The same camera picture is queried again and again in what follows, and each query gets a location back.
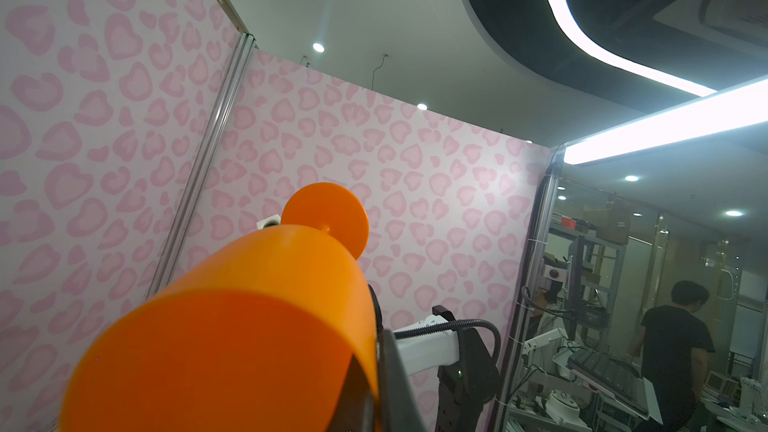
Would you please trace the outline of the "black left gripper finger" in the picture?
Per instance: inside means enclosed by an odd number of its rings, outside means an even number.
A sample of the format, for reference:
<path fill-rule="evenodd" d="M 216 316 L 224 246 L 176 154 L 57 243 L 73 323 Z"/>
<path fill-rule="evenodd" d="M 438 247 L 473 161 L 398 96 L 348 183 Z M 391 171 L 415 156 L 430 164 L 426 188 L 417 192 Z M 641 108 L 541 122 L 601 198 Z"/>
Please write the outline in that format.
<path fill-rule="evenodd" d="M 377 386 L 369 383 L 358 360 L 350 359 L 341 389 L 341 430 L 425 431 L 391 330 L 378 335 L 375 358 Z"/>

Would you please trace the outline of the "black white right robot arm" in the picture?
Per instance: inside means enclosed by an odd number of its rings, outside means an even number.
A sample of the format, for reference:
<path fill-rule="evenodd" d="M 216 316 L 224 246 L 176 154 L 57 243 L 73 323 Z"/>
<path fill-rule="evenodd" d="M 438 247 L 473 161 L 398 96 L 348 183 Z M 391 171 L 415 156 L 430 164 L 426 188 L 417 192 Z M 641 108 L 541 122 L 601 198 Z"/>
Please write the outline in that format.
<path fill-rule="evenodd" d="M 473 431 L 485 405 L 498 395 L 498 328 L 484 319 L 458 319 L 442 305 L 394 332 L 408 377 L 437 370 L 435 431 Z"/>

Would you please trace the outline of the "orange wine glass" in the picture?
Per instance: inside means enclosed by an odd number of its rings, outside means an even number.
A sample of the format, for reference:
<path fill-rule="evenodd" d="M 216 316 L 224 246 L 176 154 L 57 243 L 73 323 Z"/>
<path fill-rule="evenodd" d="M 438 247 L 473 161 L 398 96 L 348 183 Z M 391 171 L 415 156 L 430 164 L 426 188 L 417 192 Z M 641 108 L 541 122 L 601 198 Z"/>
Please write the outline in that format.
<path fill-rule="evenodd" d="M 297 191 L 100 335 L 69 382 L 63 431 L 362 431 L 379 404 L 377 329 L 358 261 L 360 200 Z"/>

